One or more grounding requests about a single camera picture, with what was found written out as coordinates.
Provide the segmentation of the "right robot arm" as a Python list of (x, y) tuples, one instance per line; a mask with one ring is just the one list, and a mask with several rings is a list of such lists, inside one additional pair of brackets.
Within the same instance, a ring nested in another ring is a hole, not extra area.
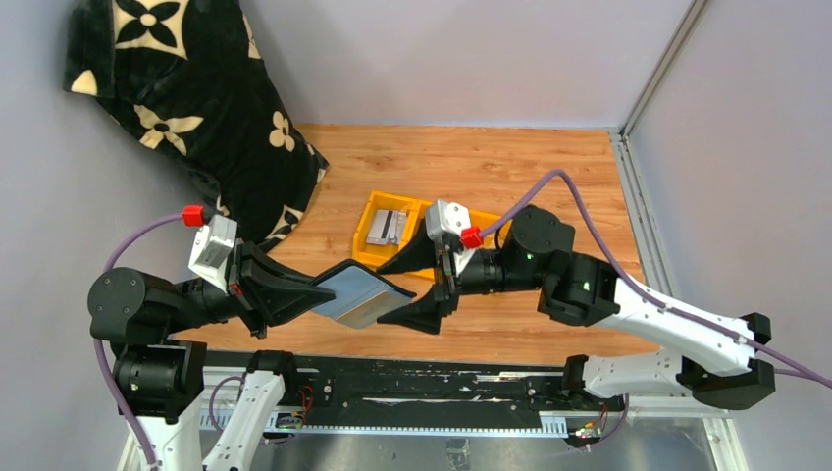
[(746, 410), (775, 392), (773, 366), (756, 356), (771, 337), (766, 316), (722, 317), (682, 303), (575, 251), (574, 238), (572, 226), (529, 205), (511, 219), (499, 247), (482, 248), (462, 208), (440, 201), (380, 268), (384, 274), (430, 269), (433, 285), (380, 322), (435, 335), (464, 295), (533, 290), (538, 311), (555, 322), (619, 330), (656, 345), (647, 354), (570, 356), (559, 378), (529, 384), (535, 403), (583, 409), (625, 394), (676, 395)]

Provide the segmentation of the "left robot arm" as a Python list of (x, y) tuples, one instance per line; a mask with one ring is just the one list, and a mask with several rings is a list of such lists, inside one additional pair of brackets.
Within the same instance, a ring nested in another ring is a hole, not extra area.
[(198, 420), (207, 345), (178, 340), (177, 333), (237, 318), (261, 339), (269, 328), (336, 297), (249, 242), (228, 251), (218, 276), (216, 283), (199, 277), (175, 284), (118, 267), (89, 290), (91, 335), (115, 348), (104, 378), (147, 470), (246, 470), (276, 405), (305, 391), (291, 353), (257, 351), (231, 421), (214, 448), (202, 450)]

